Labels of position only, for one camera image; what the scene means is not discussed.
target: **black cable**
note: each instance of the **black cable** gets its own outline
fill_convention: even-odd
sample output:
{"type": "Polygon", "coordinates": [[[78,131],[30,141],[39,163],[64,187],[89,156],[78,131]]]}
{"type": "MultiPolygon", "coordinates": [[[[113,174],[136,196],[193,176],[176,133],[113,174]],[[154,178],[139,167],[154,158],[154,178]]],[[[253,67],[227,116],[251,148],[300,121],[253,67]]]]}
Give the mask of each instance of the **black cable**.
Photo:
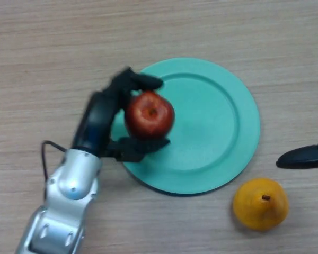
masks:
{"type": "Polygon", "coordinates": [[[47,182],[48,180],[48,173],[47,173],[47,165],[46,165],[46,156],[45,156],[45,148],[46,145],[49,144],[51,146],[53,146],[54,148],[60,150],[61,152],[66,152],[66,148],[63,148],[62,146],[50,141],[50,140],[45,140],[42,144],[41,144],[41,162],[42,162],[42,168],[43,168],[43,175],[45,177],[45,182],[47,182]]]}

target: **wooden table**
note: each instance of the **wooden table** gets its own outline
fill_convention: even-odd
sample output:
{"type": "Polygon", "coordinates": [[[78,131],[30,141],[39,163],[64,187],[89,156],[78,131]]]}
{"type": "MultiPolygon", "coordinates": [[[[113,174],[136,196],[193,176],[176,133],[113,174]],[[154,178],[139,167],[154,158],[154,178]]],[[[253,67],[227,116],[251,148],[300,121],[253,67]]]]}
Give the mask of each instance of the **wooden table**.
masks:
{"type": "MultiPolygon", "coordinates": [[[[125,65],[172,57],[216,62],[260,108],[250,165],[208,195],[168,197],[105,160],[84,254],[318,254],[318,169],[277,169],[284,152],[318,142],[318,0],[0,0],[0,254],[13,253],[42,202],[39,148],[68,146],[90,93],[125,65]],[[267,234],[239,229],[231,199],[267,176],[290,214],[267,234]]],[[[49,150],[55,167],[61,153],[49,150]]]]}

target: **robotic arm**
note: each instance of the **robotic arm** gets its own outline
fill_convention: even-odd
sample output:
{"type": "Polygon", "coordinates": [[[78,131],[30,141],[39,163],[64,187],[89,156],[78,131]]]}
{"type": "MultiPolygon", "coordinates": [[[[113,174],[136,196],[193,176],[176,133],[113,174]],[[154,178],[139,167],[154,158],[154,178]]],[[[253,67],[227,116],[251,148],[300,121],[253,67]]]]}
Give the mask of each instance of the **robotic arm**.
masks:
{"type": "Polygon", "coordinates": [[[114,117],[127,108],[131,91],[154,90],[162,85],[160,79],[137,74],[127,68],[112,79],[107,89],[93,93],[70,149],[66,150],[51,141],[43,143],[42,152],[45,144],[51,144],[65,155],[55,172],[48,177],[42,153],[44,204],[30,217],[15,254],[78,254],[85,237],[86,212],[99,190],[101,158],[139,162],[146,154],[170,143],[168,139],[110,139],[114,117]]]}

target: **teal plate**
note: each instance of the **teal plate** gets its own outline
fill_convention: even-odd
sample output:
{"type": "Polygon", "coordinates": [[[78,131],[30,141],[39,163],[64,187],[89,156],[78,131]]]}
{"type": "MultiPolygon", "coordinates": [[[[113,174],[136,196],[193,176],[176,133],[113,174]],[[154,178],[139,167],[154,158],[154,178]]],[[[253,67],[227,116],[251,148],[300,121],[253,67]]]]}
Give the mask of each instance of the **teal plate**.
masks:
{"type": "MultiPolygon", "coordinates": [[[[145,74],[164,80],[157,92],[175,110],[171,144],[126,168],[156,190],[194,195],[217,189],[250,162],[259,142],[260,120],[250,91],[231,72],[212,62],[174,58],[153,64],[145,74]]],[[[128,136],[123,112],[112,138],[128,136]]]]}

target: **apple stem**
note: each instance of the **apple stem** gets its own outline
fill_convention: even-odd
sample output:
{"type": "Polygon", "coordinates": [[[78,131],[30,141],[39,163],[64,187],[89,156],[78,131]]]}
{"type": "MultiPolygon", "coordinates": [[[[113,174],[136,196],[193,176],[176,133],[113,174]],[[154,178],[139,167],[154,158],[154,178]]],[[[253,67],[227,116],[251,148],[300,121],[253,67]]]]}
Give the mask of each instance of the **apple stem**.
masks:
{"type": "Polygon", "coordinates": [[[262,195],[262,196],[261,196],[261,199],[268,201],[268,200],[271,199],[271,196],[269,196],[269,195],[262,195]]]}
{"type": "Polygon", "coordinates": [[[156,114],[156,113],[157,113],[157,110],[154,109],[154,108],[152,108],[152,109],[149,110],[149,114],[150,114],[150,115],[154,115],[154,114],[156,114]]]}

